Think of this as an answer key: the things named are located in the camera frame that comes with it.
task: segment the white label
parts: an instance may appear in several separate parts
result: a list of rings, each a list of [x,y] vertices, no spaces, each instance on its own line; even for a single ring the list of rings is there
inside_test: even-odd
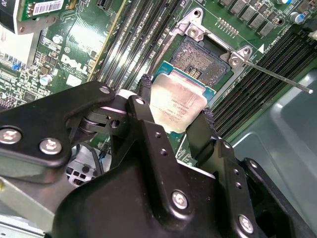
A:
[[[64,0],[39,2],[34,5],[33,15],[61,10]]]
[[[72,87],[76,87],[81,84],[81,80],[74,75],[70,74],[67,78],[66,84]]]

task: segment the green circuit board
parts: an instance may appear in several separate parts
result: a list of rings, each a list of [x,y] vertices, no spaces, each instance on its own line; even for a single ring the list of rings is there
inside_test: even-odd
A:
[[[246,45],[250,46],[253,51],[250,61],[253,63],[261,59],[291,27],[293,24],[289,20],[291,13],[298,11],[305,15],[305,19],[309,19],[316,11],[313,0],[306,6],[303,6],[303,0],[293,0],[290,4],[277,4],[275,0],[250,0],[243,1],[244,9],[235,13],[236,10],[233,9],[238,7],[237,2],[237,0],[162,0],[161,2],[116,0],[109,1],[110,5],[102,9],[97,0],[78,0],[73,9],[60,12],[56,23],[41,32],[33,65],[13,70],[14,59],[1,52],[0,106],[16,107],[92,79],[99,81],[109,79],[108,83],[115,85],[116,89],[134,89],[140,75],[147,71],[169,32],[179,20],[196,7],[203,10],[202,25],[225,43],[235,50]],[[120,30],[124,28],[124,21],[131,15],[133,6],[136,6],[135,16],[131,18],[131,22],[138,22],[139,25],[129,25],[123,31],[126,37],[132,39],[130,42],[125,43],[123,40],[121,44],[120,41],[117,44],[126,54],[105,62],[111,53],[113,42],[116,42]],[[249,7],[253,9],[255,15],[250,21],[246,21],[242,19],[242,15]],[[160,14],[157,13],[158,17],[153,19],[151,12],[155,9]],[[259,28],[255,23],[253,24],[256,15],[263,16]],[[265,23],[270,23],[273,27],[269,32],[264,33],[261,30]],[[153,29],[154,32],[145,30],[145,26]],[[148,41],[143,38],[146,35],[151,36]],[[170,61],[184,39],[184,36],[176,36],[161,61]],[[249,68],[246,67],[230,88],[233,88],[248,70]],[[52,81],[44,86],[40,80],[43,75],[48,74],[51,75]],[[232,72],[228,72],[212,88],[218,91],[231,75]],[[172,147],[176,150],[181,135],[172,134],[169,138]],[[98,134],[91,144],[96,148],[102,148],[108,140],[108,135]],[[187,147],[185,142],[179,158],[187,163],[193,163]]]

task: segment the screw hole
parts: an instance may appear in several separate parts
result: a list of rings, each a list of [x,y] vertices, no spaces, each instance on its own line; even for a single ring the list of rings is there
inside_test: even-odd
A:
[[[110,126],[111,126],[111,128],[113,128],[113,129],[118,128],[119,125],[120,125],[120,121],[118,121],[118,120],[112,120],[112,121],[110,122]]]
[[[160,154],[166,156],[167,155],[167,151],[165,149],[161,149],[160,150]]]
[[[194,12],[194,15],[195,15],[196,17],[200,17],[200,11],[195,11],[195,12]]]
[[[242,189],[242,186],[241,186],[241,184],[240,184],[239,182],[236,182],[236,187],[237,187],[238,189]]]
[[[280,26],[280,25],[283,25],[283,23],[284,23],[284,19],[283,18],[281,18],[281,19],[279,19],[279,21],[277,22],[277,24]]]
[[[142,104],[142,105],[145,103],[142,98],[137,98],[137,99],[135,99],[135,101],[139,104]]]

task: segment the cable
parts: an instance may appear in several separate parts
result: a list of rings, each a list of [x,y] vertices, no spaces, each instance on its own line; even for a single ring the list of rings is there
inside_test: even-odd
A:
[[[96,171],[97,171],[97,174],[98,175],[102,175],[104,173],[104,168],[100,165],[100,162],[99,162],[99,158],[98,158],[98,155],[95,151],[95,149],[93,147],[91,147],[89,144],[87,143],[80,143],[82,146],[86,147],[93,155],[93,159],[94,159],[94,162],[95,162],[95,166],[96,166]]]

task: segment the electronic component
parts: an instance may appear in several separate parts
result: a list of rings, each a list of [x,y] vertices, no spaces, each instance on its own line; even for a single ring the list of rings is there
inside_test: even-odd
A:
[[[291,22],[294,22],[296,24],[301,24],[304,22],[305,20],[305,15],[304,14],[301,14],[301,13],[298,13],[298,12],[293,12],[291,13],[291,15],[289,16],[289,20]]]
[[[251,21],[249,26],[253,29],[258,29],[262,25],[264,20],[265,20],[265,18],[261,14],[259,14],[256,16],[256,18],[254,18],[253,21]]]
[[[277,4],[290,4],[292,0],[276,0]]]
[[[297,11],[300,13],[304,13],[308,8],[310,7],[309,1],[308,0],[303,0],[299,6],[297,7]]]
[[[214,91],[163,62],[154,75],[151,89],[151,112],[155,123],[167,133],[182,133],[207,105],[205,95]]]
[[[267,19],[272,22],[272,21],[276,18],[276,16],[277,16],[277,14],[276,14],[275,12],[272,12],[272,13],[267,17]]]
[[[21,6],[19,20],[24,21],[42,14],[57,12],[65,7],[67,2],[66,0],[25,0]]]
[[[317,0],[311,0],[311,1],[309,2],[309,5],[310,5],[312,8],[315,8],[316,5],[317,5]]]
[[[88,65],[89,65],[90,67],[94,67],[94,66],[95,66],[95,63],[96,63],[96,61],[94,61],[93,59],[89,59],[89,61],[88,61]]]
[[[19,70],[21,68],[22,62],[16,62],[12,65],[12,70]]]
[[[249,21],[255,13],[256,13],[255,9],[249,6],[245,10],[245,12],[241,15],[240,19],[243,21]]]
[[[45,63],[50,63],[51,62],[52,57],[50,56],[46,56],[45,57]]]
[[[49,74],[45,74],[40,78],[40,84],[43,86],[48,86],[53,81],[53,78]]]
[[[42,2],[38,2],[38,0],[3,0],[0,4],[0,22],[14,34],[22,35],[39,32],[54,24],[57,20],[56,13],[47,14],[56,6],[48,5],[50,2],[63,3],[63,0],[42,0]]]
[[[58,44],[58,45],[63,43],[63,37],[61,35],[54,35],[52,40],[55,44]]]
[[[233,0],[220,0],[219,2],[224,6],[229,6],[233,2]]]
[[[250,1],[250,5],[251,6],[255,6],[257,4],[258,0],[251,0]]]
[[[56,65],[56,62],[57,62],[57,60],[56,60],[56,59],[51,58],[50,65],[55,66],[55,65]]]
[[[174,53],[171,63],[209,87],[230,70],[229,65],[188,37]]]
[[[97,56],[97,52],[96,51],[90,51],[89,56],[94,59]]]
[[[36,99],[36,96],[28,91],[24,93],[23,100],[26,102],[32,102]]]
[[[50,73],[50,68],[48,66],[42,66],[40,70],[41,75],[49,74]]]
[[[259,31],[259,34],[261,36],[267,36],[268,33],[270,33],[270,31],[274,28],[274,25],[270,22],[266,22],[266,24],[264,25],[264,27]]]
[[[246,4],[247,3],[244,0],[237,0],[237,2],[232,6],[230,11],[238,15]]]
[[[0,25],[0,53],[7,54],[29,67],[32,65],[40,33],[15,35]]]
[[[267,10],[267,8],[268,6],[266,4],[263,4],[259,9],[259,13],[263,14]]]
[[[113,0],[98,0],[97,6],[102,10],[108,10],[112,4]]]

